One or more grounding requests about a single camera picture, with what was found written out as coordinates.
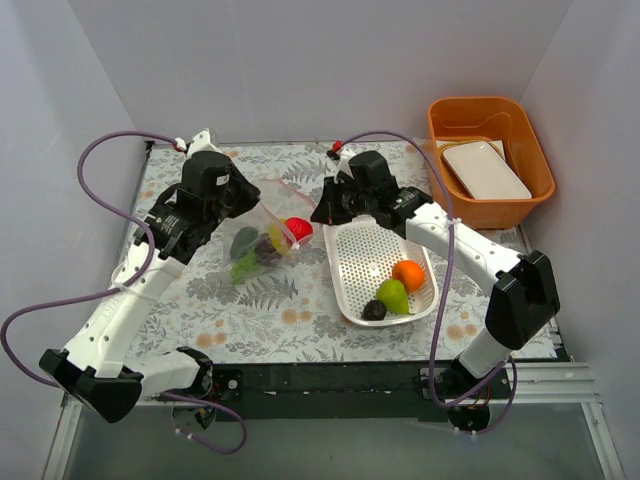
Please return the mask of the red tomato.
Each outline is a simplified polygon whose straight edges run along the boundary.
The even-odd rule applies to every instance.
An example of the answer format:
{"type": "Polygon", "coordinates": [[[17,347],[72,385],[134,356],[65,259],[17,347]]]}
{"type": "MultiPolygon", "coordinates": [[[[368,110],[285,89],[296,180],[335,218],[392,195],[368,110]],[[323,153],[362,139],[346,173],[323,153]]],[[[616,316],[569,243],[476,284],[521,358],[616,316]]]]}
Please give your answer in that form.
{"type": "Polygon", "coordinates": [[[292,246],[294,243],[304,245],[314,234],[314,228],[312,224],[304,218],[290,217],[284,221],[284,225],[287,230],[293,235],[293,239],[289,238],[288,236],[285,237],[285,240],[289,246],[292,246]]]}

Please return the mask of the clear zip top bag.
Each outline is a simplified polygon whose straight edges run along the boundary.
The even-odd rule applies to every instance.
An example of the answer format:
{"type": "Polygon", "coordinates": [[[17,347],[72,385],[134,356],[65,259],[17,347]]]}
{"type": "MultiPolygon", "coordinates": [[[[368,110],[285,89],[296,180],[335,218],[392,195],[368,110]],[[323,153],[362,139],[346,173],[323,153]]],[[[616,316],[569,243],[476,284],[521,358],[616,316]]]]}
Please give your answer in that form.
{"type": "Polygon", "coordinates": [[[233,285],[292,262],[318,231],[310,197],[279,179],[259,179],[256,186],[256,206],[222,225],[224,272],[233,285]]]}

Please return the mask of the dark green avocado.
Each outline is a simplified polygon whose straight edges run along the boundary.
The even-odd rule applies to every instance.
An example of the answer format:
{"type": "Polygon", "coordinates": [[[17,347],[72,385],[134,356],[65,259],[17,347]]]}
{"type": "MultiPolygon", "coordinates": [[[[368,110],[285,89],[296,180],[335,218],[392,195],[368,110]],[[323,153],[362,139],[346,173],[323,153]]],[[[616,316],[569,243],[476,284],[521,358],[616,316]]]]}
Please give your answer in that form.
{"type": "Polygon", "coordinates": [[[258,237],[259,232],[256,228],[252,226],[242,227],[233,238],[229,250],[230,259],[235,261],[244,257],[258,237]]]}

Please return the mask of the yellow banana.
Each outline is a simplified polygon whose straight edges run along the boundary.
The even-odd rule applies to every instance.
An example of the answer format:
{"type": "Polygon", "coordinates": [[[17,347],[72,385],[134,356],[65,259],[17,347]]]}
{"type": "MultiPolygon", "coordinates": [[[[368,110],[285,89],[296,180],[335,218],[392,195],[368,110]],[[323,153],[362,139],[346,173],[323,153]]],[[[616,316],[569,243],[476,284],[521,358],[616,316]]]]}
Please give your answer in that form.
{"type": "Polygon", "coordinates": [[[291,248],[292,242],[283,230],[277,224],[271,224],[267,233],[276,252],[280,255],[286,255],[291,248]]]}

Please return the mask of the dark red apple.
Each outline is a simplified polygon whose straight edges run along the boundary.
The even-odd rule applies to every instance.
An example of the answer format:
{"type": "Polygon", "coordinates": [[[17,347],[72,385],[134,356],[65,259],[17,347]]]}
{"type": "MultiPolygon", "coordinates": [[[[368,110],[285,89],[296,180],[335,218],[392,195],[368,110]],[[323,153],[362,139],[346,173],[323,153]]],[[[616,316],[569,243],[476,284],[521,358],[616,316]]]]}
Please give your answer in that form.
{"type": "Polygon", "coordinates": [[[275,267],[280,264],[283,255],[275,248],[268,236],[262,235],[253,246],[256,262],[260,266],[275,267]]]}

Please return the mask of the green grape bunch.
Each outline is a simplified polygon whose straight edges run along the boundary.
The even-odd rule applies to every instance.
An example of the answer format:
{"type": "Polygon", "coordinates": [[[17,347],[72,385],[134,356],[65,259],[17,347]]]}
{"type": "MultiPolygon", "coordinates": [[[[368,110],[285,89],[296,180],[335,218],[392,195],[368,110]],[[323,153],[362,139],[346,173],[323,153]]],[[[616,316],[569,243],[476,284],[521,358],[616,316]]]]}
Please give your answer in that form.
{"type": "Polygon", "coordinates": [[[262,265],[254,249],[248,250],[231,268],[230,277],[233,285],[239,285],[256,274],[262,265]]]}

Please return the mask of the orange fruit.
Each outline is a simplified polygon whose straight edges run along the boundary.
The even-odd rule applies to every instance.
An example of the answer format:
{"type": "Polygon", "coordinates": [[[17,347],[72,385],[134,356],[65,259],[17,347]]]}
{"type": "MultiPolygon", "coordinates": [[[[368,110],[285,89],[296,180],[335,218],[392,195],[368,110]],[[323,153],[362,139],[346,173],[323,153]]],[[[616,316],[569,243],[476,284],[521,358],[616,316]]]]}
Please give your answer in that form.
{"type": "Polygon", "coordinates": [[[412,260],[397,262],[392,268],[392,278],[401,282],[408,293],[419,291],[426,281],[424,270],[412,260]]]}

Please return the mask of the green pear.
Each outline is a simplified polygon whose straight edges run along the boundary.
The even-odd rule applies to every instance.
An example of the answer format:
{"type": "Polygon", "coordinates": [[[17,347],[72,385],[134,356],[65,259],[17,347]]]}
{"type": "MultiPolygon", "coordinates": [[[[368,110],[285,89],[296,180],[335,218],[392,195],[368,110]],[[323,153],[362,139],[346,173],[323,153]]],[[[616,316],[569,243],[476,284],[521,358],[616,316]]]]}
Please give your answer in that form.
{"type": "Polygon", "coordinates": [[[394,279],[387,279],[381,283],[376,299],[382,301],[387,310],[399,315],[409,313],[409,296],[404,285],[394,279]]]}

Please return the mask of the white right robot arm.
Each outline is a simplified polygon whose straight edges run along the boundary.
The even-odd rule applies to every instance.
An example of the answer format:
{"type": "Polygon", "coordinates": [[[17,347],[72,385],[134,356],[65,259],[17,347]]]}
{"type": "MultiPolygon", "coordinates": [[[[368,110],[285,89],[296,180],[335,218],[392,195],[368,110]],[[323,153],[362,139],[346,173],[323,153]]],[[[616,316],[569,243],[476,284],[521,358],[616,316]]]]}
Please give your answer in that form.
{"type": "Polygon", "coordinates": [[[337,226],[369,215],[380,227],[447,259],[488,296],[485,327],[458,356],[461,366],[452,373],[460,395],[479,395],[489,384],[488,373],[559,312],[549,258],[498,245],[453,219],[425,192],[400,187],[377,151],[327,154],[338,171],[325,179],[312,221],[337,226]]]}

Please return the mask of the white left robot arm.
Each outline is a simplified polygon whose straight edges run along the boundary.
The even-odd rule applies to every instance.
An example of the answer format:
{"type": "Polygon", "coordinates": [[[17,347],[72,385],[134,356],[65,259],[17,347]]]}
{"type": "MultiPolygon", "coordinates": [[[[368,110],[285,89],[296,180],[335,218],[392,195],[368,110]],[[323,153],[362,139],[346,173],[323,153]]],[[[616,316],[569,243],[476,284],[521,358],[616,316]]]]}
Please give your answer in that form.
{"type": "Polygon", "coordinates": [[[46,350],[40,368],[68,394],[109,423],[139,399],[175,393],[193,400],[213,386],[213,363],[203,353],[174,351],[128,362],[126,353],[167,287],[227,218],[253,209],[260,191],[218,148],[190,153],[179,183],[167,188],[134,235],[112,286],[82,329],[60,350],[46,350]]]}

